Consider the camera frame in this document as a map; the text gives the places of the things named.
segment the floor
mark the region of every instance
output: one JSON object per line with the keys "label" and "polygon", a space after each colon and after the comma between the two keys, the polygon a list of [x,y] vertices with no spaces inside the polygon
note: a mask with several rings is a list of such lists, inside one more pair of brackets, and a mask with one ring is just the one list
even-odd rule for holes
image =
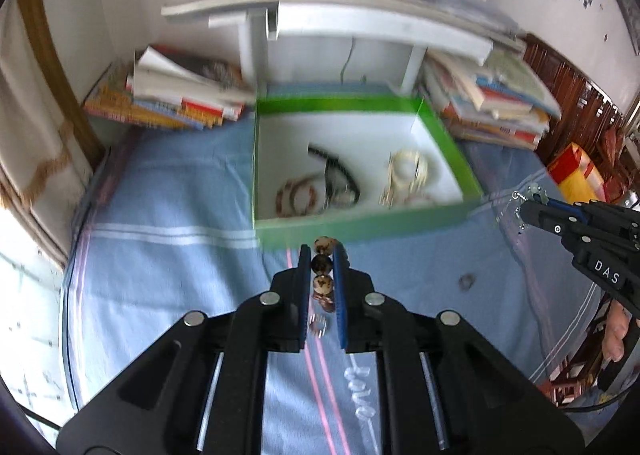
{"label": "floor", "polygon": [[[18,403],[58,425],[73,415],[60,360],[62,279],[11,213],[0,209],[0,375]],[[55,430],[33,424],[55,443]]]}

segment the bolt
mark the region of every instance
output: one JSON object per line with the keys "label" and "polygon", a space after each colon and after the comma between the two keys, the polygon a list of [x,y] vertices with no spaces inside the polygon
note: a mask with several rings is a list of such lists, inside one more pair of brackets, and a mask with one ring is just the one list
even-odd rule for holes
{"label": "bolt", "polygon": [[267,291],[260,295],[260,303],[263,305],[276,305],[280,301],[280,295],[277,292]]}
{"label": "bolt", "polygon": [[364,297],[364,301],[371,307],[377,307],[378,305],[385,303],[385,297],[379,292],[370,292]]}
{"label": "bolt", "polygon": [[187,327],[197,327],[204,323],[204,313],[199,310],[189,311],[182,319]]}
{"label": "bolt", "polygon": [[456,326],[460,323],[460,314],[453,310],[446,310],[440,315],[440,321],[445,325]]}

